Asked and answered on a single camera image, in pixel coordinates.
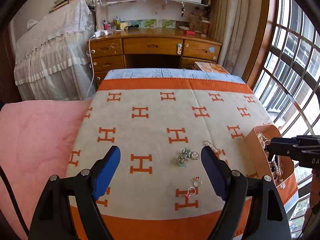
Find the silver ring pink stone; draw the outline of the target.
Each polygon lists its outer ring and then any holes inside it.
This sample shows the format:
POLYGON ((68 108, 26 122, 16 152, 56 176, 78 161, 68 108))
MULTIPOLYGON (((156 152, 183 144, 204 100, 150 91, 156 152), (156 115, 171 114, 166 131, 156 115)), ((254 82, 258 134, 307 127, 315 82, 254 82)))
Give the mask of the silver ring pink stone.
POLYGON ((197 193, 197 190, 195 187, 189 187, 189 189, 187 189, 185 196, 187 198, 190 198, 191 196, 195 195, 196 193, 197 193))

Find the silver rhinestone hair claw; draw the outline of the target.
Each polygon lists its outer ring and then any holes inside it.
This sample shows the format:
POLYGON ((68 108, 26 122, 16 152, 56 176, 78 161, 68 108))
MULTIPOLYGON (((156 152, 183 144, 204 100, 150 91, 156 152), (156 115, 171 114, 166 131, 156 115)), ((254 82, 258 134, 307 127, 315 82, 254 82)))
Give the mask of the silver rhinestone hair claw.
POLYGON ((257 138, 263 149, 265 149, 265 147, 271 143, 270 139, 264 136, 261 132, 257 133, 257 138))

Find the silver ring red stone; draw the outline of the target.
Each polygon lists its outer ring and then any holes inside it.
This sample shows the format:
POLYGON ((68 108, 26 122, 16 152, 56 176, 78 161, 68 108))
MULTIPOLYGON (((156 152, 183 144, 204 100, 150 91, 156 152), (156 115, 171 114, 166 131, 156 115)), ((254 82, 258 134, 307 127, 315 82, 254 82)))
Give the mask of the silver ring red stone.
POLYGON ((202 185, 202 180, 200 177, 194 179, 194 187, 200 187, 202 185))

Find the gold round brooch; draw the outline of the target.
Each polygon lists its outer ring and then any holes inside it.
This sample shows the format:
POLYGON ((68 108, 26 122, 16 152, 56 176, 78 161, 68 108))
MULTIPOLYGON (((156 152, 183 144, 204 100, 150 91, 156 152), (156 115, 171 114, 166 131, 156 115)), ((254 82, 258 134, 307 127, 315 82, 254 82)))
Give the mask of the gold round brooch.
POLYGON ((190 153, 190 158, 193 160, 199 159, 199 156, 200 156, 199 152, 191 152, 190 153))

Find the pink plastic tray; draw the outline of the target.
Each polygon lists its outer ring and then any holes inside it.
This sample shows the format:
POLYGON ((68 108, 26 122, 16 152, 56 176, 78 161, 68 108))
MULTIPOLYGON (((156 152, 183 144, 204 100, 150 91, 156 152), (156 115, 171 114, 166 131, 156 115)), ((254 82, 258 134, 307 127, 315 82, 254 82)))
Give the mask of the pink plastic tray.
POLYGON ((286 156, 271 154, 267 149, 273 138, 281 137, 278 129, 271 124, 255 126, 245 137, 249 157, 256 173, 253 178, 269 176, 279 190, 285 189, 288 179, 294 174, 294 163, 286 156))

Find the metal window grille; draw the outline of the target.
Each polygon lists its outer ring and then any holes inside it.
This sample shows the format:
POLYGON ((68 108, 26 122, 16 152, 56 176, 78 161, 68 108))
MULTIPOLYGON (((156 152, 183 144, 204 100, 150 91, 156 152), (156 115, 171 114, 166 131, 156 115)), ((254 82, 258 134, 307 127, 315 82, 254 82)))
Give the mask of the metal window grille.
POLYGON ((272 43, 254 93, 286 138, 319 135, 319 33, 295 0, 274 0, 272 43))

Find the orange magazine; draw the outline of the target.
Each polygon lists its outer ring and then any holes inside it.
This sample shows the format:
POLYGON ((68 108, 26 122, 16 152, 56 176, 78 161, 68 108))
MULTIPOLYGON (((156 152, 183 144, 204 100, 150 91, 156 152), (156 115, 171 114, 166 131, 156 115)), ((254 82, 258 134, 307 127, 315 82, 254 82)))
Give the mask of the orange magazine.
POLYGON ((215 63, 194 62, 194 67, 196 70, 201 70, 203 72, 220 73, 220 74, 229 75, 229 72, 225 68, 223 68, 223 66, 215 63))

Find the orange beige H blanket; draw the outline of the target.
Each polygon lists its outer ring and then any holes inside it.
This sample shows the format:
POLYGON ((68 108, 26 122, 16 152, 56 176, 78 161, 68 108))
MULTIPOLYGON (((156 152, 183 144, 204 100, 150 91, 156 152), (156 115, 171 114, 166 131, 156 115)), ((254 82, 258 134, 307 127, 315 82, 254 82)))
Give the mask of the orange beige H blanket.
POLYGON ((223 208, 200 159, 178 165, 184 148, 208 140, 233 170, 256 173, 245 143, 255 126, 274 125, 245 84, 201 79, 104 80, 81 124, 67 167, 77 175, 111 146, 121 158, 97 200, 114 239, 207 239, 223 208), (194 179, 202 185, 185 196, 194 179))

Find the light blue bed sheet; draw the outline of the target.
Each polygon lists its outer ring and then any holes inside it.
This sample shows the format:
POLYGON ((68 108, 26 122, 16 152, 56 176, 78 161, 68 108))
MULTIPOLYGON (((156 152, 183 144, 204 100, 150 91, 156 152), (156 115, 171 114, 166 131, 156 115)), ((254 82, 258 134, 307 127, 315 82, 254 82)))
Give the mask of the light blue bed sheet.
POLYGON ((204 79, 217 80, 245 84, 238 76, 203 72, 200 70, 169 69, 169 68, 132 68, 115 69, 107 73, 104 80, 109 79, 141 79, 141 78, 183 78, 183 79, 204 79))

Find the white lace covered furniture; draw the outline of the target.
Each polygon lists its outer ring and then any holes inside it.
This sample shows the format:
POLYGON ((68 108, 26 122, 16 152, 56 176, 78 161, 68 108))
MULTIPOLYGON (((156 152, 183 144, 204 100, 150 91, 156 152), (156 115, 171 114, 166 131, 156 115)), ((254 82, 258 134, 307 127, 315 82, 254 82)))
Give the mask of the white lace covered furniture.
POLYGON ((76 0, 36 23, 16 43, 15 85, 22 100, 85 100, 95 94, 87 42, 94 17, 76 0))

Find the beige curtain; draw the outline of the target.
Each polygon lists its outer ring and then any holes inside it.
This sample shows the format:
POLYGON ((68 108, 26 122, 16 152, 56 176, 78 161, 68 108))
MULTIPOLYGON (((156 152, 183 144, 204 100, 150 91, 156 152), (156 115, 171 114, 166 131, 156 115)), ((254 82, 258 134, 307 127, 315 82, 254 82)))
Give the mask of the beige curtain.
POLYGON ((214 39, 222 43, 218 64, 243 76, 249 61, 262 0, 219 0, 214 39))

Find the wooden desk with drawers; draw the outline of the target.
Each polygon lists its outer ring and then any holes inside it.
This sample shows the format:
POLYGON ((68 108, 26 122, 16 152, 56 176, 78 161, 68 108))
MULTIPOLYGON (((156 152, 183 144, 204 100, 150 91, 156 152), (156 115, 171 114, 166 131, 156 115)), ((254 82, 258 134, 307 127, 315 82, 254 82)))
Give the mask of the wooden desk with drawers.
POLYGON ((194 69, 195 62, 217 63, 222 44, 177 29, 133 29, 90 41, 94 78, 100 85, 108 72, 129 68, 194 69))

